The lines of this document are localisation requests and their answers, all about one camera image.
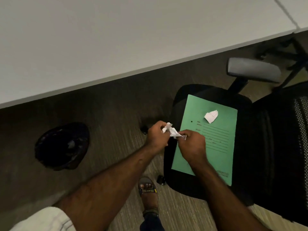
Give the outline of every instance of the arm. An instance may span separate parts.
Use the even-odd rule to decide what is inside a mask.
[[[145,168],[169,140],[159,121],[148,131],[146,143],[126,159],[102,171],[66,196],[56,207],[63,210],[77,231],[105,230],[127,200]]]
[[[179,132],[179,148],[195,175],[205,188],[208,204],[219,231],[268,231],[261,222],[231,192],[210,165],[205,153],[205,137],[197,132]]]

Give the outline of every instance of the piece of paper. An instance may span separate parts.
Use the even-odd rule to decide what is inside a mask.
[[[170,132],[170,137],[173,137],[174,139],[176,139],[176,137],[183,137],[184,140],[186,140],[186,135],[180,135],[175,128],[172,127],[172,124],[170,122],[167,122],[167,125],[162,129],[163,133],[165,133],[166,131]]]
[[[206,113],[206,115],[204,116],[204,118],[211,124],[218,116],[218,111],[212,111],[209,113]]]
[[[204,114],[213,110],[219,111],[219,117],[209,124]],[[236,120],[236,109],[188,95],[180,128],[180,130],[197,131],[205,136],[207,158],[229,186],[232,184]],[[176,146],[171,168],[194,175],[178,146]]]

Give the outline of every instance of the desk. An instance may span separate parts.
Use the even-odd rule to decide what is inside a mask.
[[[277,0],[296,24],[297,32],[308,30],[308,0]]]
[[[294,32],[274,0],[0,0],[0,108]]]

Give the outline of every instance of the chair seat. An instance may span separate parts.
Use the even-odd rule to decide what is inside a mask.
[[[252,102],[245,96],[232,94],[222,88],[199,84],[185,85],[176,94],[169,118],[177,130],[180,130],[189,94],[238,110],[231,189],[244,204],[252,205],[251,194],[254,187],[259,186],[256,180],[260,176],[259,171],[253,169],[262,162],[260,152],[263,150],[263,146],[258,144],[262,141],[262,130],[261,127],[256,128],[260,125]],[[165,148],[164,176],[167,184],[181,194],[206,200],[204,189],[195,176],[171,169],[176,144],[177,141],[171,138]]]

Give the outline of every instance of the foot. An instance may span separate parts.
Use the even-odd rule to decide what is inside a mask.
[[[153,189],[153,184],[151,183],[145,183],[145,184],[140,184],[139,187],[141,189]],[[142,200],[142,203],[143,203],[143,207],[144,207],[144,210],[151,210],[151,209],[154,209],[154,210],[158,210],[158,195],[157,193],[153,193],[153,192],[144,192],[141,194],[141,200]]]

